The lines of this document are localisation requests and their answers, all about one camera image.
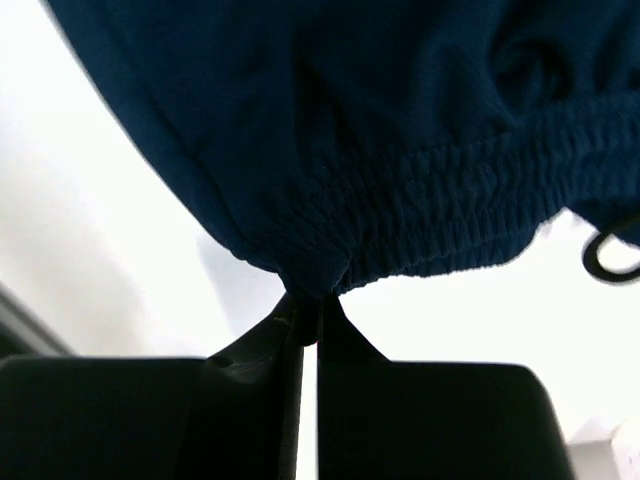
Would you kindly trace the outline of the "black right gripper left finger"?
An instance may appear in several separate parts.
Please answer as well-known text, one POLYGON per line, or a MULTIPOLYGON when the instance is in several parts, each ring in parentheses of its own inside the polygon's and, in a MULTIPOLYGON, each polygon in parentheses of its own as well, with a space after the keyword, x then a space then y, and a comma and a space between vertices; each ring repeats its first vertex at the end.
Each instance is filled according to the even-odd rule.
POLYGON ((12 356, 5 479, 292 479, 303 351, 294 305, 207 358, 12 356))

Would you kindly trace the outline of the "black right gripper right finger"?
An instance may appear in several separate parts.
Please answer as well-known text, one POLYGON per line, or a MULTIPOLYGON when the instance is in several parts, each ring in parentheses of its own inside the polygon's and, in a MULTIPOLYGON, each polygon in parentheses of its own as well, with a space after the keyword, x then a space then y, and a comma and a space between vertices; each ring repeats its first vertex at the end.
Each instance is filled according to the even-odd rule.
POLYGON ((319 478, 574 478, 549 395, 530 369, 392 361, 336 297, 318 326, 319 478))

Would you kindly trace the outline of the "navy blue shorts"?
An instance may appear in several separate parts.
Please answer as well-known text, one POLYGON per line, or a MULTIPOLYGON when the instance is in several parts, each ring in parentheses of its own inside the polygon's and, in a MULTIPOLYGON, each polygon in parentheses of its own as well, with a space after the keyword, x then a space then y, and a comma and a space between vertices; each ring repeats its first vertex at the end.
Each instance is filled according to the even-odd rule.
POLYGON ((639 241, 635 1, 54 1, 234 256, 305 299, 507 262, 569 209, 639 241))

